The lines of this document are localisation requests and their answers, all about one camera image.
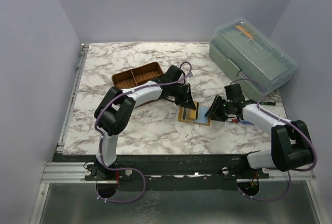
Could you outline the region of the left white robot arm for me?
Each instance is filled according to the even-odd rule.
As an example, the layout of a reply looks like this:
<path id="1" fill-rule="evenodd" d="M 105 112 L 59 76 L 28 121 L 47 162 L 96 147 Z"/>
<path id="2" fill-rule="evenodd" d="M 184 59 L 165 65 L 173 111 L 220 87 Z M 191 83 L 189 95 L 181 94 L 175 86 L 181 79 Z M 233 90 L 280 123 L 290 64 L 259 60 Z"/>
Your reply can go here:
<path id="1" fill-rule="evenodd" d="M 94 128 L 100 135 L 98 152 L 92 168 L 86 168 L 90 174 L 87 179 L 111 179 L 120 171 L 143 173 L 138 169 L 115 168 L 116 149 L 119 134 L 126 128 L 135 108 L 160 99 L 173 97 L 174 104 L 195 110 L 197 107 L 191 96 L 190 84 L 186 79 L 191 77 L 192 66 L 183 62 L 179 67 L 171 65 L 160 78 L 153 78 L 146 83 L 130 89 L 111 87 L 95 110 Z"/>

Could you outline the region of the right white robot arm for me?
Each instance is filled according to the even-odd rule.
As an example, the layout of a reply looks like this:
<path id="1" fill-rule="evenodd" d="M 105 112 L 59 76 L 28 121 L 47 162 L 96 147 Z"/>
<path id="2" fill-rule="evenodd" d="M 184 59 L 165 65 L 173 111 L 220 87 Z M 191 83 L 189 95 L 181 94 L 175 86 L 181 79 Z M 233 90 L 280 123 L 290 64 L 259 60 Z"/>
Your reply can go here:
<path id="1" fill-rule="evenodd" d="M 317 153 L 312 145 L 307 125 L 290 121 L 262 108 L 258 102 L 246 100 L 241 86 L 232 83 L 225 87 L 226 98 L 217 95 L 205 116 L 225 122 L 231 117 L 247 121 L 271 138 L 269 150 L 250 152 L 241 157 L 239 173 L 251 178 L 258 169 L 309 171 L 317 164 Z"/>

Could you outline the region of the yellow leather card holder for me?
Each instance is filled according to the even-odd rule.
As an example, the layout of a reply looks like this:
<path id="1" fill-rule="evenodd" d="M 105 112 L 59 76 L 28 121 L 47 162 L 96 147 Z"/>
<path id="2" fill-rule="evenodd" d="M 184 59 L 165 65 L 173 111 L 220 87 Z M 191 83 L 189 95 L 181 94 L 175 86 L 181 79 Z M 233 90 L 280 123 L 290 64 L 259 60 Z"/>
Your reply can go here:
<path id="1" fill-rule="evenodd" d="M 210 118 L 205 116 L 209 110 L 209 107 L 202 106 L 199 102 L 194 103 L 196 104 L 196 110 L 183 107 L 179 109 L 178 121 L 183 123 L 209 126 Z"/>

